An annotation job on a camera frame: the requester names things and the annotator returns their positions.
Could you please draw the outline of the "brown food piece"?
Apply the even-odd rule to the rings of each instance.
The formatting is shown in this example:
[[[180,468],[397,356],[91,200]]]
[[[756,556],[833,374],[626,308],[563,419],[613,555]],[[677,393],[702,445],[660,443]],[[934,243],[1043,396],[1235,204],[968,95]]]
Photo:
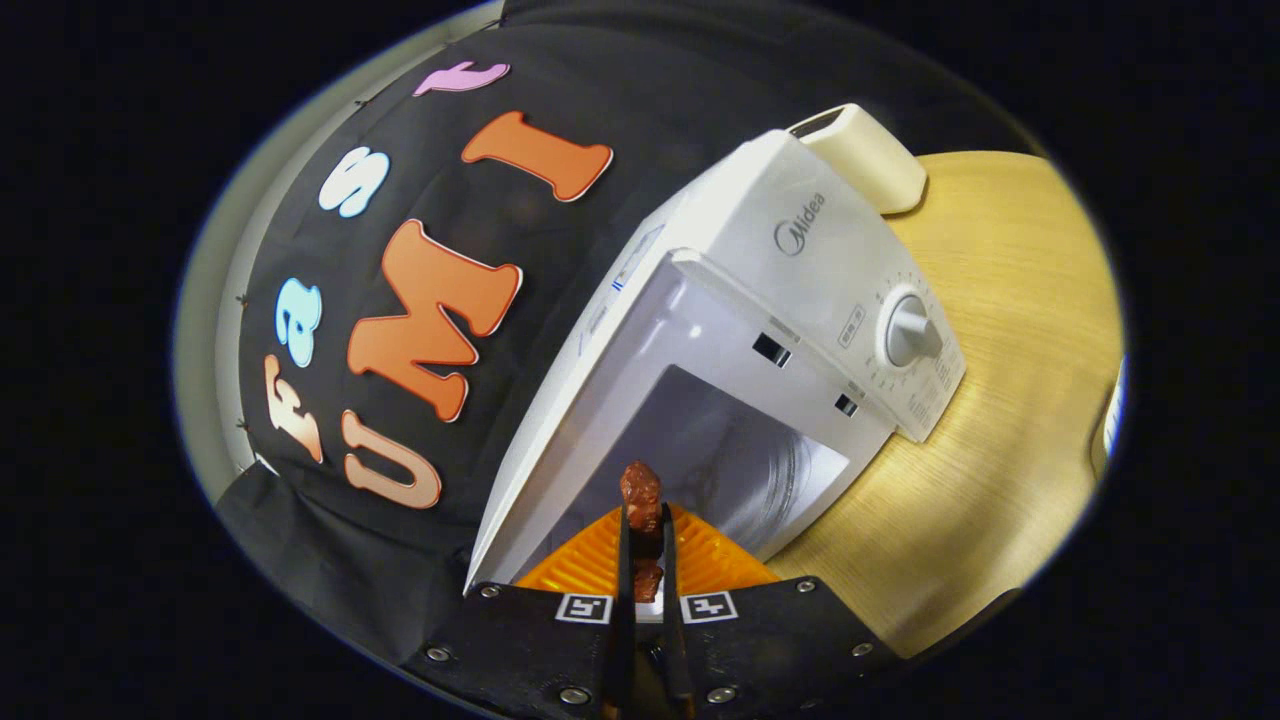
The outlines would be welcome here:
[[[636,603],[653,603],[663,578],[662,483],[645,462],[631,462],[620,479],[627,523],[630,580]]]

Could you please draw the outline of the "white toaster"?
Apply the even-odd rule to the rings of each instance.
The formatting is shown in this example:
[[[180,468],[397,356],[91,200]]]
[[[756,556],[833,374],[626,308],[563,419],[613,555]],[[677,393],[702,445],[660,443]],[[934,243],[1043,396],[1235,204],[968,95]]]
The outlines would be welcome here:
[[[911,211],[924,199],[925,168],[854,102],[800,120],[787,132],[831,165],[881,215]]]

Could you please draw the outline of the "glass turntable plate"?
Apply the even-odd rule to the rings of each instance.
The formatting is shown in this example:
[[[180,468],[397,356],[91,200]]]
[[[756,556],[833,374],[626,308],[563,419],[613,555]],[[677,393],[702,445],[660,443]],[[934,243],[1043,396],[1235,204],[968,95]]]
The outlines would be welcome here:
[[[828,448],[795,430],[731,423],[694,462],[680,502],[750,553],[794,520]]]

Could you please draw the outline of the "white microwave oven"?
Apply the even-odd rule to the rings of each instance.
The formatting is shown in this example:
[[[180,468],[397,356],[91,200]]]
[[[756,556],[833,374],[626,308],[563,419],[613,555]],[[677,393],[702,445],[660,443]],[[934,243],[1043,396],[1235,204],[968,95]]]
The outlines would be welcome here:
[[[888,222],[781,129],[644,219],[556,355],[495,477],[466,585],[516,582],[616,509],[645,462],[663,496],[733,421],[828,448],[765,561],[891,436],[925,441],[965,373],[941,304]]]

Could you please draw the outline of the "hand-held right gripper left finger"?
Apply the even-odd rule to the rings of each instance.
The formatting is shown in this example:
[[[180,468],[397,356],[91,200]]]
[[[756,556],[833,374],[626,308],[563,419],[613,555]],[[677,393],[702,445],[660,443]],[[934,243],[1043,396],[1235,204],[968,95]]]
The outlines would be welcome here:
[[[621,720],[635,626],[621,577],[604,593],[480,582],[399,667],[483,720]]]

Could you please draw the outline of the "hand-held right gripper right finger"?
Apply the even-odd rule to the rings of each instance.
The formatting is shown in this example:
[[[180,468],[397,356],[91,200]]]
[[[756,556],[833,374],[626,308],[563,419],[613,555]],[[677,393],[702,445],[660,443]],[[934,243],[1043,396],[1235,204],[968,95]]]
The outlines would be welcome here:
[[[667,505],[666,689],[689,720],[850,720],[906,660],[819,577],[678,594],[689,568]]]

